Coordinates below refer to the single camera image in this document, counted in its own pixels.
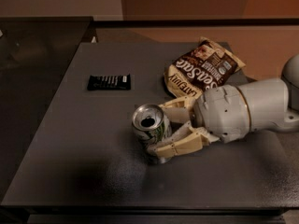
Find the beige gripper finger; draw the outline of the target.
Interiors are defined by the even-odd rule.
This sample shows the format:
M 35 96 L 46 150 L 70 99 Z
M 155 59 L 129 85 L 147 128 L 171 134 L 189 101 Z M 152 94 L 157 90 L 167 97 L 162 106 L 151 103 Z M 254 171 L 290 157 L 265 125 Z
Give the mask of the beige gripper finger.
M 168 159 L 199 151 L 203 147 L 219 140 L 218 136 L 211 134 L 205 127 L 194 128 L 187 121 L 170 137 L 157 144 L 149 145 L 147 152 L 159 159 Z
M 171 122 L 184 124 L 194 117 L 193 107 L 196 99 L 182 96 L 160 105 Z

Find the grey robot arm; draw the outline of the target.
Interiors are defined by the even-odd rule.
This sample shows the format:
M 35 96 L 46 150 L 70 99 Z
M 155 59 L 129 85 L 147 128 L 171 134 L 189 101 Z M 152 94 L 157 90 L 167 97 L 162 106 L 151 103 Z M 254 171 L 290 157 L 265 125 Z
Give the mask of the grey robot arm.
M 181 126 L 170 137 L 148 146 L 147 152 L 169 159 L 260 130 L 298 132 L 298 86 L 299 55 L 295 55 L 284 65 L 280 78 L 224 85 L 197 99 L 185 96 L 162 104 L 169 119 Z

